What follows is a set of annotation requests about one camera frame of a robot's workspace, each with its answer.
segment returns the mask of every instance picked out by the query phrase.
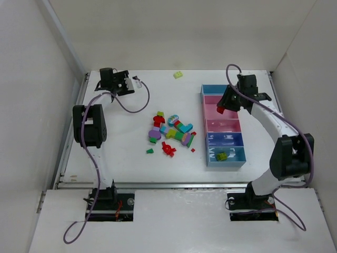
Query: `blue toy block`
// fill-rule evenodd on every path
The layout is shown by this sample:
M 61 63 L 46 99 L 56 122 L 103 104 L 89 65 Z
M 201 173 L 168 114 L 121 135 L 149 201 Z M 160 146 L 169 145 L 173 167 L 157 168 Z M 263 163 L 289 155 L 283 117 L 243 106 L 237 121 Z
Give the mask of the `blue toy block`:
M 187 133 L 187 132 L 190 132 L 193 128 L 193 125 L 192 124 L 188 124 L 188 125 L 182 125 L 181 127 L 179 127 L 179 131 L 182 132 L 182 133 Z
M 166 127 L 166 126 L 162 126 L 161 128 L 160 128 L 160 132 L 163 134 L 163 135 L 166 135 L 168 132 L 169 132 L 169 128 L 168 127 Z

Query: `red wire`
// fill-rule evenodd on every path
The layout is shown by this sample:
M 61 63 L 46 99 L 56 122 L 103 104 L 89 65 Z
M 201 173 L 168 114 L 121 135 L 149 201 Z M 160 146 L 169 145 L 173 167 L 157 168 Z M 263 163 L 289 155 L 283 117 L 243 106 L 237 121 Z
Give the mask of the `red wire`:
M 123 203 L 122 203 L 122 201 L 120 200 L 120 201 L 118 202 L 118 209 L 116 210 L 116 213 L 115 213 L 116 221 L 118 220 L 118 217 L 119 217 L 119 215 L 120 215 L 120 210 L 121 210 L 122 205 L 123 205 Z

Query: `lime green lego brick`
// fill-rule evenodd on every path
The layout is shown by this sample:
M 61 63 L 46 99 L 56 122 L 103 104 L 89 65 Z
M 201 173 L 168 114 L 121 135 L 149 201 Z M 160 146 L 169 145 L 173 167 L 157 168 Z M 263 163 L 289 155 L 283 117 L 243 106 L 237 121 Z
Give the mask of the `lime green lego brick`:
M 175 136 L 174 136 L 174 139 L 177 140 L 177 141 L 181 141 L 183 139 L 183 136 L 184 136 L 183 133 L 177 131 Z
M 161 117 L 163 117 L 163 118 L 164 118 L 164 112 L 160 112 L 160 111 L 158 111 L 158 112 L 157 112 L 157 116 L 161 116 Z
M 177 132 L 177 131 L 175 131 L 175 130 L 173 130 L 173 129 L 169 129 L 168 133 L 166 134 L 166 138 L 167 138 L 167 139 L 169 139 L 169 138 L 174 138 L 176 132 Z
M 225 152 L 216 155 L 217 161 L 227 160 L 227 154 Z
M 183 73 L 182 73 L 181 71 L 175 72 L 175 73 L 173 74 L 173 77 L 174 77 L 175 79 L 181 78 L 182 76 L 183 76 Z
M 154 144 L 156 144 L 157 143 L 157 139 L 156 138 L 150 138 L 150 143 L 154 143 Z
M 190 141 L 189 141 L 188 144 L 187 144 L 187 147 L 188 147 L 188 148 L 191 146 L 192 141 L 193 141 L 193 138 L 194 138 L 194 135 L 191 136 L 191 139 L 190 139 Z

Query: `purple toy block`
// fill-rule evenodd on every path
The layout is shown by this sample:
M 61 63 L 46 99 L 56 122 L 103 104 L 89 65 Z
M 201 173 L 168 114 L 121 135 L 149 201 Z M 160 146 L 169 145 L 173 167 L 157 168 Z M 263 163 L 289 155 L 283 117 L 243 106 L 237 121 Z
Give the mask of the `purple toy block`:
M 148 132 L 148 137 L 150 138 L 156 138 L 156 140 L 160 140 L 162 135 L 160 134 L 160 131 L 156 131 L 156 130 L 150 130 Z
M 187 144 L 189 143 L 190 139 L 191 139 L 191 134 L 190 133 L 185 133 L 183 139 L 181 140 L 181 144 L 183 146 L 187 146 Z

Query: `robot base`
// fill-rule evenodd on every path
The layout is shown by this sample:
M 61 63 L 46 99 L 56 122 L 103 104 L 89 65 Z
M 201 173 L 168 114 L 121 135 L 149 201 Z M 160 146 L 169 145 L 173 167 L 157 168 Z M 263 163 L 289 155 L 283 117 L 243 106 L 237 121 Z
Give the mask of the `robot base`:
M 228 206 L 229 210 L 244 210 L 238 212 L 231 212 L 231 221 L 253 221 L 253 220 L 275 220 L 278 221 L 277 212 L 274 210 L 260 212 L 260 213 L 250 213 L 244 214 L 243 212 L 251 210 L 261 210 L 272 208 L 268 203 L 268 199 L 272 198 L 272 195 L 267 195 L 260 197 L 258 199 L 252 199 L 247 197 L 247 193 L 228 193 Z

